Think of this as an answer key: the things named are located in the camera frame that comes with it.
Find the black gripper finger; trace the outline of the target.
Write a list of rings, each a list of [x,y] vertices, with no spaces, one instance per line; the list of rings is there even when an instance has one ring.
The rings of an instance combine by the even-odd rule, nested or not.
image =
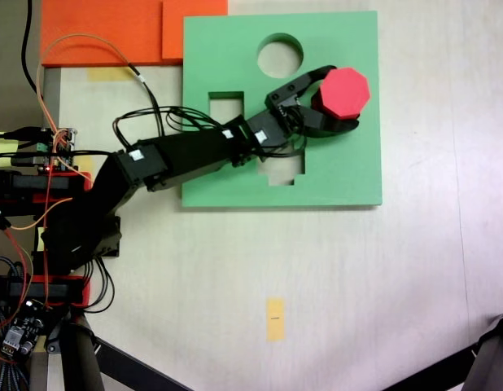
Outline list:
[[[355,130],[360,115],[338,116],[324,107],[303,106],[303,135],[309,138],[329,138]]]
[[[336,69],[334,65],[326,65],[302,74],[294,80],[295,92],[305,92],[312,84],[323,80],[329,72]]]

